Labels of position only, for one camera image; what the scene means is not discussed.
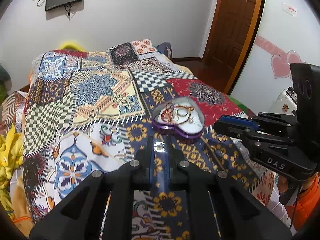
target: brown door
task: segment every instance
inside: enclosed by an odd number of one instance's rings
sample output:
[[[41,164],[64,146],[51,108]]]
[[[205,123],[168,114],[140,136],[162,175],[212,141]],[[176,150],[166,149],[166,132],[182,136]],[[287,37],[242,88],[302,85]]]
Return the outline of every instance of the brown door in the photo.
[[[230,89],[247,53],[261,0],[218,0],[203,62]]]

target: patchwork blanket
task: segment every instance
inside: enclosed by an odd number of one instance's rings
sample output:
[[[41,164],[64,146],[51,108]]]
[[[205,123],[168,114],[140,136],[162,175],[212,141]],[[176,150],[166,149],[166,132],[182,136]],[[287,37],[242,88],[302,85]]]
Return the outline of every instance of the patchwork blanket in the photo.
[[[268,171],[248,164],[230,138],[212,129],[223,114],[245,114],[226,95],[180,70],[150,40],[100,52],[47,52],[33,62],[31,81],[23,179],[35,223],[92,171],[118,169],[145,147],[148,136],[161,139],[152,129],[152,111],[181,96],[193,98],[206,126],[195,144],[172,138],[185,159],[208,172],[227,171],[250,192],[265,178],[272,192]],[[132,238],[188,239],[186,193],[164,192],[165,160],[157,156],[155,167],[154,189],[134,194]],[[268,198],[263,193],[260,201]]]

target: orange sleeve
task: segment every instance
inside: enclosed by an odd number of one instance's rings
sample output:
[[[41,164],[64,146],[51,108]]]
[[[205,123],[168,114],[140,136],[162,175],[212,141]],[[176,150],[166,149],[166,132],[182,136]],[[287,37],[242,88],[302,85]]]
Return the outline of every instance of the orange sleeve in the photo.
[[[319,177],[316,175],[313,184],[305,192],[299,194],[296,213],[294,215],[293,225],[299,230],[306,222],[308,216],[312,213],[314,207],[320,198],[320,187],[318,185]],[[285,206],[289,217],[292,219],[294,205]]]

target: metal screw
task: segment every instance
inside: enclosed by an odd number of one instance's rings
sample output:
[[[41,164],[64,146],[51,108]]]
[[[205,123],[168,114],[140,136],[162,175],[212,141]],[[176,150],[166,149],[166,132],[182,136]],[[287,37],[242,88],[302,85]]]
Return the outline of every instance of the metal screw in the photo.
[[[186,167],[188,167],[190,165],[190,163],[188,161],[181,161],[181,162],[179,162],[179,165],[181,167],[186,168]]]
[[[100,170],[95,170],[92,172],[92,176],[95,177],[95,178],[98,178],[102,175],[102,171]]]
[[[225,171],[218,171],[217,175],[218,175],[220,178],[225,179],[225,178],[227,177],[228,173],[225,172]]]
[[[140,165],[140,162],[138,160],[132,160],[132,161],[130,161],[130,165],[132,167],[137,167]]]

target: white wall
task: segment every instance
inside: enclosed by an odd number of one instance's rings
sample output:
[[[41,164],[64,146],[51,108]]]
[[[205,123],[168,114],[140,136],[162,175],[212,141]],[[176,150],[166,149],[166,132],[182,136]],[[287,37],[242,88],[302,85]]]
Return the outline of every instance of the white wall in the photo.
[[[283,3],[297,9],[285,12]],[[320,24],[306,0],[266,0],[258,35],[285,51],[295,50],[302,61],[320,66]],[[290,77],[275,79],[272,55],[254,45],[231,96],[252,109],[268,112],[282,90],[293,86]]]
[[[174,57],[197,57],[212,0],[84,0],[69,19],[64,8],[45,12],[38,0],[13,0],[0,19],[0,62],[12,78],[9,92],[28,83],[39,54],[75,41],[87,51],[150,38],[170,42]]]
[[[202,39],[202,45],[201,45],[200,52],[199,52],[199,57],[200,58],[203,57],[205,46],[207,45],[208,37],[209,37],[209,34],[210,34],[210,30],[211,30],[213,16],[214,16],[214,13],[216,11],[217,1],[218,0],[212,0],[211,1],[211,8],[210,8],[209,15],[208,15],[208,22],[207,22],[207,25],[206,25],[206,28],[205,28],[205,31],[204,31],[204,36],[203,36],[203,39]]]

